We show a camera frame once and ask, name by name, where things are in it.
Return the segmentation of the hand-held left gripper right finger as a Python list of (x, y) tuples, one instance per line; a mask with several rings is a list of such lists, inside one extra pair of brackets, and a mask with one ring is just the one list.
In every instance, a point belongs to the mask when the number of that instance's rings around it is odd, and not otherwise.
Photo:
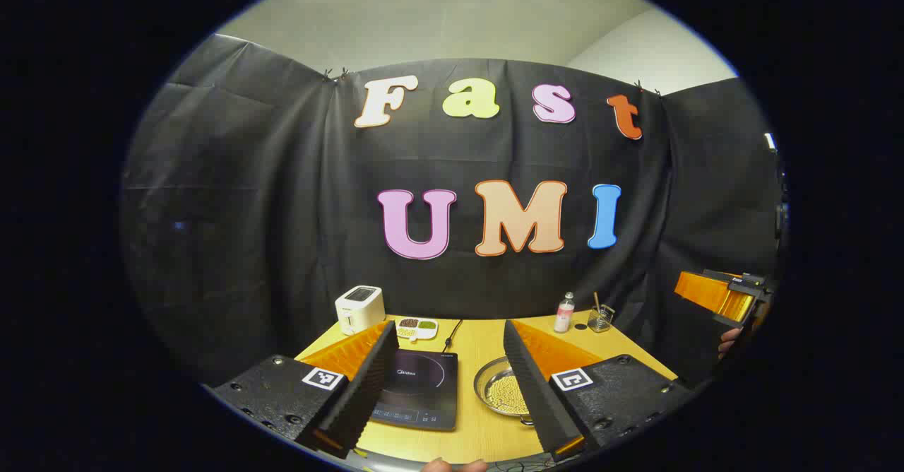
[(506, 321), (503, 346), (540, 446), (555, 462), (608, 452), (694, 397), (630, 354), (603, 360), (519, 321)]

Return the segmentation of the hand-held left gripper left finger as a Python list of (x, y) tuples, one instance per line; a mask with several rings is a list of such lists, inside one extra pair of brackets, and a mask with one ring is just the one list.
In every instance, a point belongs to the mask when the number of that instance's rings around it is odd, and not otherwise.
[(301, 360), (274, 354), (212, 392), (284, 439), (345, 459), (370, 420), (397, 349), (396, 324), (386, 320)]

